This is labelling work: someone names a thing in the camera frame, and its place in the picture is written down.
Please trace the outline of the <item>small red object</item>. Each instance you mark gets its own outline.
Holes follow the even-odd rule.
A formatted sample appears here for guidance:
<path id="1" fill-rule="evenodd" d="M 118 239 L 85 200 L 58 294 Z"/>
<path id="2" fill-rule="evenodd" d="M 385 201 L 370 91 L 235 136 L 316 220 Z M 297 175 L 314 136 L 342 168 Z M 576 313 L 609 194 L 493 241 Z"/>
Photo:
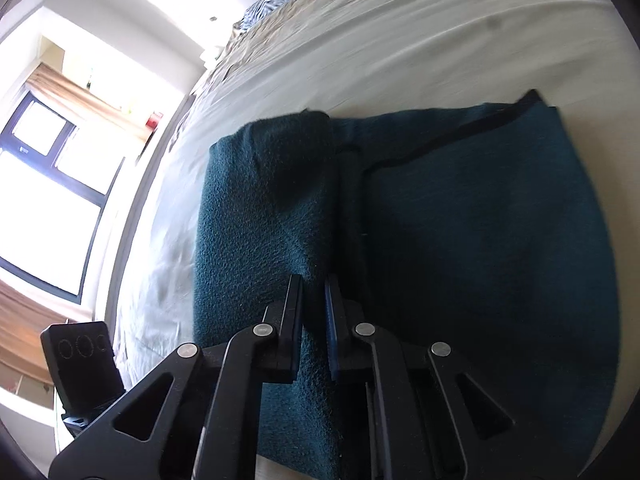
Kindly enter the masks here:
<path id="1" fill-rule="evenodd" d="M 154 130 L 157 128 L 159 122 L 160 120 L 156 116 L 150 116 L 145 123 L 145 127 Z"/>

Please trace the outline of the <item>dark teal knit sweater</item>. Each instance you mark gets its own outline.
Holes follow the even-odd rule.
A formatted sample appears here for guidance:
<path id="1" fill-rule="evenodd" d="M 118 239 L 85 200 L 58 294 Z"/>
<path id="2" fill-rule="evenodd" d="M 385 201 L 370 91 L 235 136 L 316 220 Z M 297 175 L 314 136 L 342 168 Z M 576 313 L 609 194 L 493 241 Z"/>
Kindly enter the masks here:
<path id="1" fill-rule="evenodd" d="M 341 477 L 324 284 L 405 344 L 460 352 L 576 465 L 615 384 L 608 228 L 557 108 L 511 104 L 251 122 L 209 150 L 194 252 L 194 337 L 229 340 L 305 281 L 294 384 L 264 390 L 258 452 Z"/>

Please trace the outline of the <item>beige bed sheet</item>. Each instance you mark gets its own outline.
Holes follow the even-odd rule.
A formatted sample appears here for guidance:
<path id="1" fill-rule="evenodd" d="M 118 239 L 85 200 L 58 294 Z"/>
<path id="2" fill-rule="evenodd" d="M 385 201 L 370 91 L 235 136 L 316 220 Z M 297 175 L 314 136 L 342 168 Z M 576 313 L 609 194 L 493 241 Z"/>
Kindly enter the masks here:
<path id="1" fill-rule="evenodd" d="M 620 292 L 620 368 L 596 456 L 639 387 L 639 49 L 611 0 L 294 0 L 241 37 L 198 84 L 130 242 L 114 311 L 117 366 L 135 385 L 192 338 L 196 222 L 209 148 L 259 118 L 324 110 L 512 102 L 557 107 L 603 209 Z"/>

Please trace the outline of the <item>window with black frame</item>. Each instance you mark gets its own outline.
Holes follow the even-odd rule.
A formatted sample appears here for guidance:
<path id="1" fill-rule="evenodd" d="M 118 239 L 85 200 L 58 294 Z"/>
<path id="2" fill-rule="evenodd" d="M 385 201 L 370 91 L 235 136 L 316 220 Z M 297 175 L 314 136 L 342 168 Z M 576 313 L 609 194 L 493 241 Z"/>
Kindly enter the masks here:
<path id="1" fill-rule="evenodd" d="M 79 304 L 126 151 L 112 129 L 81 125 L 26 93 L 1 129 L 2 269 Z"/>

